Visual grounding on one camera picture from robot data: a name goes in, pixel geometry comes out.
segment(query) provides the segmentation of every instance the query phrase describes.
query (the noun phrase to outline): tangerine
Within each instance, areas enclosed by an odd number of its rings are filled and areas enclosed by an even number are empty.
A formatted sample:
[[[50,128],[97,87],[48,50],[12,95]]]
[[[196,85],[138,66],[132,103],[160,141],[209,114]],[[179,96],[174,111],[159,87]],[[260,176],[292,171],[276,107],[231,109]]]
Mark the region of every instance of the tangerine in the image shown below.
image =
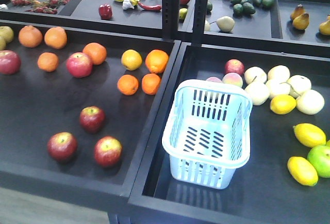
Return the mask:
[[[145,65],[150,73],[163,73],[169,61],[169,55],[163,50],[152,50],[145,59]]]
[[[107,49],[96,42],[87,44],[82,52],[87,54],[91,59],[94,65],[100,65],[107,58]]]
[[[27,25],[19,32],[19,42],[25,47],[37,47],[42,42],[42,33],[36,27]]]
[[[68,42],[68,36],[64,28],[62,27],[51,27],[45,33],[46,45],[54,49],[62,49]]]
[[[142,78],[142,90],[144,93],[149,95],[155,95],[159,89],[161,78],[154,74],[149,73]]]
[[[117,82],[117,88],[124,95],[133,95],[139,88],[139,80],[132,75],[123,75]]]
[[[42,53],[38,58],[39,69],[52,72],[57,69],[59,65],[58,56],[55,53]]]

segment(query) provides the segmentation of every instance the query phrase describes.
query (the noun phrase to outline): red chili pepper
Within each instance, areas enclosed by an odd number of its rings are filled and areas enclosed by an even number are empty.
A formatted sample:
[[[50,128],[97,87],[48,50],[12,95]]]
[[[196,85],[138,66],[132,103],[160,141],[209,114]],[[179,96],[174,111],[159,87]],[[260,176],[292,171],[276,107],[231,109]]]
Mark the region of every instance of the red chili pepper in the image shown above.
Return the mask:
[[[144,5],[143,3],[138,2],[138,5],[145,10],[151,10],[151,11],[160,11],[161,10],[161,5],[155,5],[155,6],[148,6]]]

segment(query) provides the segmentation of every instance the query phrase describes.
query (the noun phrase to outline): black display bin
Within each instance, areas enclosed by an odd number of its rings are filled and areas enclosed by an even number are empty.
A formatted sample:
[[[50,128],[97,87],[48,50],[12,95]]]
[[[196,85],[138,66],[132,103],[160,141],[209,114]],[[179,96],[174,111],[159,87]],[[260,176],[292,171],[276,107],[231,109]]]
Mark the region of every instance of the black display bin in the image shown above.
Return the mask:
[[[287,169],[291,156],[306,157],[309,152],[295,138],[294,125],[315,124],[329,137],[327,102],[316,115],[297,109],[277,115],[270,110],[269,100],[254,106],[250,116],[251,157],[236,169],[225,189],[198,186],[171,176],[169,155],[161,138],[178,84],[188,79],[222,78],[224,65],[231,58],[241,60],[246,68],[259,66],[266,72],[286,65],[291,75],[308,77],[312,89],[325,100],[330,98],[328,58],[182,43],[129,198],[128,203],[139,210],[131,215],[132,223],[162,219],[162,223],[324,224],[330,219],[326,207],[330,179],[320,178],[314,187],[302,186]]]
[[[0,25],[12,27],[17,35],[26,23],[0,20]],[[32,25],[43,34],[50,28]],[[18,73],[0,76],[0,103],[5,107],[0,118],[0,186],[116,213],[130,194],[180,41],[64,28],[68,44],[61,50],[45,43],[26,48],[17,37],[7,46],[20,55],[22,65]],[[74,78],[65,66],[66,59],[90,42],[104,45],[107,59],[95,65],[90,76]],[[121,64],[121,54],[130,48],[143,61],[153,49],[170,55],[155,96],[144,94],[141,85],[132,96],[117,90],[122,75],[134,75],[141,84],[149,73],[145,64],[135,71]],[[52,73],[37,67],[38,56],[45,51],[60,59]],[[79,124],[81,110],[91,105],[104,109],[107,117],[97,134],[88,134]],[[68,164],[58,164],[47,154],[47,141],[61,131],[72,133],[79,143],[76,158]],[[120,163],[110,169],[98,166],[93,154],[95,143],[106,135],[123,145]]]

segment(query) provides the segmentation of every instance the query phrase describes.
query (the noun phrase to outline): yellow pear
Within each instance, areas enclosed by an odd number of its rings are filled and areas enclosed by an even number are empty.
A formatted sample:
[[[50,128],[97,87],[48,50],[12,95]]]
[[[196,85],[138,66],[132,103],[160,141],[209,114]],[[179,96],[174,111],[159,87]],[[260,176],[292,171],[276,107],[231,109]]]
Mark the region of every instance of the yellow pear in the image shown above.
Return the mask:
[[[309,14],[303,13],[294,18],[292,25],[298,30],[305,30],[309,25]]]
[[[295,18],[297,18],[299,15],[305,13],[304,6],[301,4],[298,4],[294,11],[290,14],[290,19],[293,21]]]

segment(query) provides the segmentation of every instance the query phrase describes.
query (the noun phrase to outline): light blue plastic basket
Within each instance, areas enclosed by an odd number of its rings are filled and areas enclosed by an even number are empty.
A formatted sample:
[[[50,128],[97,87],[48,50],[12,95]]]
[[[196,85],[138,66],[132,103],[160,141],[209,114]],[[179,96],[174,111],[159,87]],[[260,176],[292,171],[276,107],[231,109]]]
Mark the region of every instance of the light blue plastic basket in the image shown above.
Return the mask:
[[[234,85],[186,80],[175,91],[162,136],[171,174],[181,181],[226,188],[250,158],[252,101]]]

